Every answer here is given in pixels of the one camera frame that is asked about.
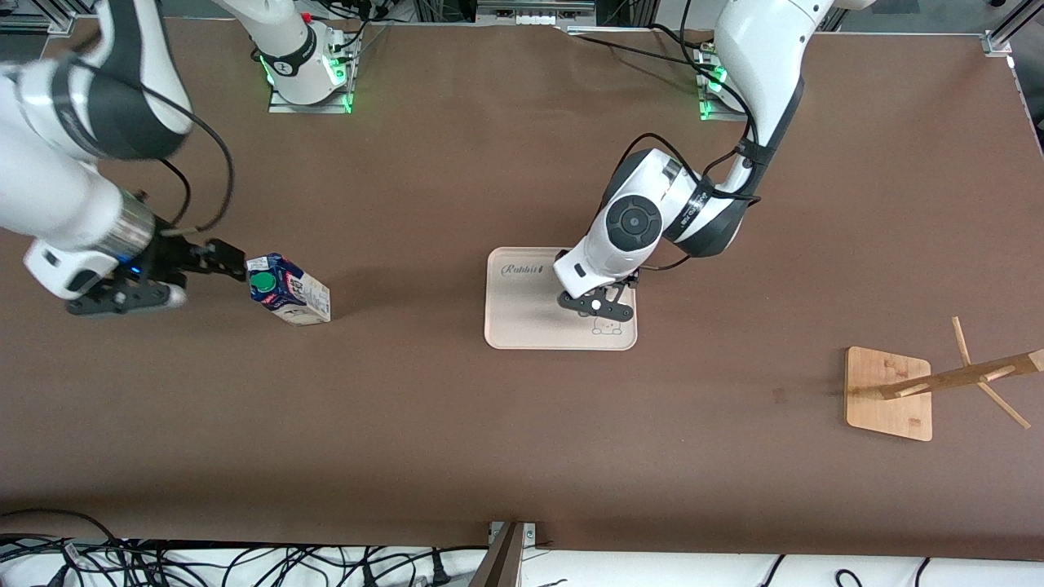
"silver metal ring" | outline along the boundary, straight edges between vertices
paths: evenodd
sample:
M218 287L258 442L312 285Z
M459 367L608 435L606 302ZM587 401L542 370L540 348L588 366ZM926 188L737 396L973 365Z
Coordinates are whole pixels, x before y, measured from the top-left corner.
M152 211L137 197L123 191L120 217L109 234L94 245L94 250L116 257L121 263L128 261L148 246L155 228Z

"wooden peg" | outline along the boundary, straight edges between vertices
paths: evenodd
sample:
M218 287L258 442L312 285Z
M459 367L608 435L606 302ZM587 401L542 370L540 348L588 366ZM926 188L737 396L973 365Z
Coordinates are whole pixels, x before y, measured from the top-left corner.
M928 383L919 383L917 385L911 385L909 388L906 388L905 390L900 390L896 392L896 397L904 398L907 396L917 395L920 393L924 393L929 388L931 388L931 385L929 385Z
M997 392L993 391L993 388L991 388L990 385L987 385L986 383L983 383L981 381L978 382L978 386L979 386L980 390L982 390L983 392L986 392L986 395L988 395L991 398L993 398L993 401L997 402L997 405L999 405L1000 408L1003 409L1005 414L1007 414L1009 416L1011 416L1012 420L1015 420L1016 422L1018 422L1019 425L1022 426L1023 428L1028 428L1029 427L1029 422L1026 421L1026 419L1023 418L1022 416L1019 416L1019 413L1016 412L1014 407L1012 407L1011 405L1007 404L1006 401L1004 401L1003 399L1001 399L1001 397L997 395Z
M953 335L956 336L957 338L957 350L960 352L960 361L965 363L965 367L968 367L972 363L972 358L971 355L968 354L968 343L965 342L965 331L964 329L960 328L960 319L957 316L953 316L950 320L953 323ZM1029 422L1021 415L1019 415L1019 413L1016 412L1011 404L1004 401L997 394L997 392L993 391L993 388L987 385L987 383L989 382L990 380L982 381L981 379L979 379L979 381L976 384L980 390L982 390L982 392L987 396L990 397L990 399L993 400L994 403L1000 406L1000 408L1004 410L1004 414L1007 414L1012 418L1012 420L1018 422L1019 425L1022 426L1023 428L1028 428Z
M996 372L1001 370L1004 370L1004 373L997 375ZM962 367L960 369L954 369L938 375L927 375L924 377L918 377L917 379L901 381L899 383L864 388L859 390L858 393L865 396L877 396L880 394L881 399L893 400L928 393L929 390L931 392L940 392L952 388L973 385L975 383L979 383L979 377L982 377L983 375L995 375L995 379L1000 379L1003 377L1011 377L1013 375L1039 373L1041 371L1044 371L1044 349L1034 351L1031 353L1021 353L1004 358L998 358L977 365L969 365L967 367ZM920 385L922 384L927 384L928 386L921 388ZM919 389L917 391L909 391L914 388Z
M972 363L972 357L968 354L968 343L965 342L965 331L960 328L960 319L953 316L953 335L957 337L957 350L960 351L960 361L968 367Z
M1015 368L1012 367L1011 365L1009 365L1007 367L1001 367L997 371L991 371L990 373L980 376L979 383L989 383L994 379L1000 379L1004 375L1011 375L1013 371L1015 371Z

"brown tabletop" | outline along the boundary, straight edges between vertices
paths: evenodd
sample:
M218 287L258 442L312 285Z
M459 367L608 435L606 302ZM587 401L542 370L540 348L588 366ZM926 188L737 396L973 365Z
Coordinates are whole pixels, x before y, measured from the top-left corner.
M975 389L936 395L930 443L841 415L849 346L953 368L959 315L973 358L1044 347L1044 166L974 37L815 36L736 242L646 275L637 346L594 353L488 347L485 259L574 244L642 132L699 167L731 148L741 126L699 121L684 67L547 27L397 26L352 115L269 115L237 23L169 29L239 168L214 236L287 255L336 320L293 328L198 276L179 311L73 318L0 235L3 509L167 538L448 544L517 518L563 548L1044 551L1044 378L996 385L1026 431ZM174 162L201 221L219 154L196 132ZM159 164L103 170L177 208Z

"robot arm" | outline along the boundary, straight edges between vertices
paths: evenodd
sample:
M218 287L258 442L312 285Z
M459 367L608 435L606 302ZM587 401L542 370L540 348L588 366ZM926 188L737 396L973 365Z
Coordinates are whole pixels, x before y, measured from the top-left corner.
M801 61L815 27L832 5L861 8L871 3L726 3L714 43L732 87L750 107L755 130L740 140L732 169L717 185L698 173L690 175L658 149L624 159L588 234L554 263L567 294L564 302L627 279L652 254L661 236L690 257L725 251L801 101Z
M324 61L334 33L308 26L292 0L218 3L275 64L272 83L288 101L317 101L343 84ZM167 158L192 127L183 113L140 89L190 110L157 0L102 1L97 13L99 42L78 58L99 73L71 54L0 64L0 227L37 237L25 264L48 290L70 300L74 313L136 309L133 300L142 292L127 296L134 285L127 280L151 288L143 292L152 307L177 306L185 300L182 272L242 280L242 253L217 240L194 246L166 236L172 227L97 172L99 159Z

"wooden base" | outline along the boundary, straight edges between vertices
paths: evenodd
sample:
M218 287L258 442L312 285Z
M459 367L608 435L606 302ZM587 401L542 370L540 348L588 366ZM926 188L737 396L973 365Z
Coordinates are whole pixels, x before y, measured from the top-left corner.
M845 354L845 421L856 428L930 441L930 393L882 400L862 397L856 391L930 374L931 366L921 358L862 347L849 348Z

